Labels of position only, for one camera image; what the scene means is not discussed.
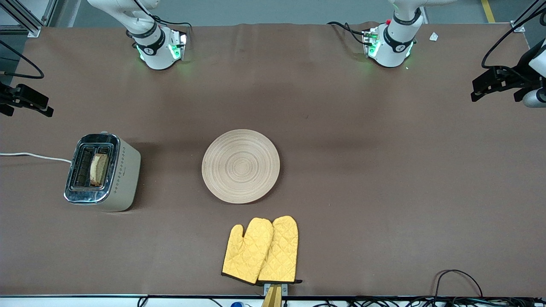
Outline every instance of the white cable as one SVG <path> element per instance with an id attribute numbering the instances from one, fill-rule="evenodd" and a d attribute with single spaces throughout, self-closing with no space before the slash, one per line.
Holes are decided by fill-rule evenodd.
<path id="1" fill-rule="evenodd" d="M 72 163 L 72 161 L 67 160 L 67 159 L 45 157 L 45 156 L 41 156 L 41 155 L 35 155 L 35 154 L 29 153 L 29 152 L 16 152 L 16 153 L 1 153 L 0 152 L 0 156 L 33 156 L 33 157 L 36 157 L 36 158 L 42 158 L 42 159 Z"/>

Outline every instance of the floor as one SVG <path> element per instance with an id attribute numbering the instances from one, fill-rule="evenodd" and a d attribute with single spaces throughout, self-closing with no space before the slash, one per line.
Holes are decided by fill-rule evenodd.
<path id="1" fill-rule="evenodd" d="M 92 7 L 87 0 L 59 0 L 55 26 L 58 27 L 121 27 L 110 15 Z M 488 17 L 483 2 L 489 2 L 492 16 L 489 21 L 510 22 L 517 18 L 532 0 L 458 0 L 441 6 L 427 7 L 426 15 L 430 23 L 486 23 Z M 297 23 L 321 24 L 329 21 L 352 24 L 364 21 L 383 22 L 392 17 L 393 8 L 386 0 L 163 0 L 153 13 L 162 19 L 173 22 L 190 22 L 194 26 L 230 26 L 240 23 Z M 0 25 L 10 24 L 0 12 Z M 535 19 L 526 24 L 526 38 L 533 46 L 546 34 L 546 27 Z M 5 36 L 2 39 L 22 51 L 25 36 Z M 13 72 L 17 59 L 9 50 L 0 49 L 0 70 Z M 0 81 L 10 78 L 0 76 Z"/>

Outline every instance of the toaster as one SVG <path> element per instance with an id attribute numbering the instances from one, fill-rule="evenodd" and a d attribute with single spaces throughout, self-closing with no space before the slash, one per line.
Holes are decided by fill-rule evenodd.
<path id="1" fill-rule="evenodd" d="M 124 211 L 133 203 L 139 172 L 135 148 L 114 134 L 88 134 L 74 151 L 64 197 L 75 205 Z"/>

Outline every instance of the bread slice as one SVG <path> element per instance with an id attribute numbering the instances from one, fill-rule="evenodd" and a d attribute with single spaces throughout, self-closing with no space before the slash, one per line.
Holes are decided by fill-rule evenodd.
<path id="1" fill-rule="evenodd" d="M 108 164 L 108 155 L 97 153 L 91 161 L 89 177 L 92 186 L 101 186 L 104 181 L 104 173 Z"/>

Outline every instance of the quilted oven mitt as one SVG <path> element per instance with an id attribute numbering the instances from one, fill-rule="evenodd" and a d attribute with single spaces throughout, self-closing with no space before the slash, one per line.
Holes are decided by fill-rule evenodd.
<path id="1" fill-rule="evenodd" d="M 273 221 L 273 240 L 258 280 L 262 282 L 296 282 L 298 225 L 291 216 Z"/>
<path id="2" fill-rule="evenodd" d="M 225 250 L 222 275 L 255 284 L 273 239 L 269 220 L 253 218 L 243 235 L 242 225 L 235 225 Z"/>

